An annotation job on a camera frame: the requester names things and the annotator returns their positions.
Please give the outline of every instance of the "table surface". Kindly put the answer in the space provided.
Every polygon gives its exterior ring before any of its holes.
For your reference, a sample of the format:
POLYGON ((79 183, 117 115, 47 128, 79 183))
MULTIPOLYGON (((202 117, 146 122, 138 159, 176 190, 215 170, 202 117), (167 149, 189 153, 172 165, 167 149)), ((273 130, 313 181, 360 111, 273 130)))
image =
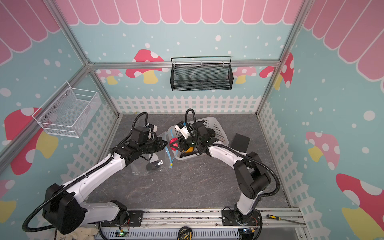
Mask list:
MULTIPOLYGON (((250 138, 247 152, 256 152, 262 162, 276 172, 262 131, 255 114, 197 114, 196 119, 215 117, 228 137, 229 145, 236 133, 250 138)), ((136 115, 124 115, 117 129, 112 146, 119 143, 130 131, 136 115)), ((157 125, 157 133, 184 120, 183 114, 149 115, 148 123, 157 125)), ((143 125, 141 117, 136 126, 143 125)), ((275 188, 275 181, 267 192, 275 188)), ((162 169, 147 176, 132 175, 131 166, 115 173, 87 200, 88 203, 103 203, 118 200, 128 209, 145 208, 214 208, 233 207, 239 197, 234 170, 222 161, 204 156, 173 161, 173 167, 162 169)), ((265 197, 257 207, 288 207, 283 189, 271 197, 265 197)))

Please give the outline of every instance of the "black mounting plate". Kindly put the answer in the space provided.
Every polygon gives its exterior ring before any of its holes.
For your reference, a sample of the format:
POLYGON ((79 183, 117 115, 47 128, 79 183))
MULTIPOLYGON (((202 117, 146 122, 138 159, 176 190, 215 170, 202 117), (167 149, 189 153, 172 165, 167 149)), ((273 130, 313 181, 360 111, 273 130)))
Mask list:
MULTIPOLYGON (((129 227, 139 227, 141 226, 141 221, 143 220, 144 211, 127 211, 129 213, 129 227)), ((116 227, 111 221, 104 221, 100 224, 102 227, 116 227)))
MULTIPOLYGON (((234 210, 222 210, 221 211, 221 217, 223 221, 223 226, 239 226, 240 224, 236 221, 235 211, 234 210)), ((259 221, 260 217, 256 210, 252 212, 252 214, 247 216, 247 219, 245 220, 244 224, 245 226, 256 226, 258 223, 256 223, 255 219, 259 221)))

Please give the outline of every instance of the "black wire mesh basket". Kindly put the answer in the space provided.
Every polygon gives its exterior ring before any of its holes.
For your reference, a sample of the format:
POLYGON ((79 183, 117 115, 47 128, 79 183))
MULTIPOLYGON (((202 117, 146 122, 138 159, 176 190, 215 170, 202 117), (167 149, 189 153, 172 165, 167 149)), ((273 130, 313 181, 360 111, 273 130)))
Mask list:
POLYGON ((230 56, 171 58, 172 91, 231 90, 230 56))

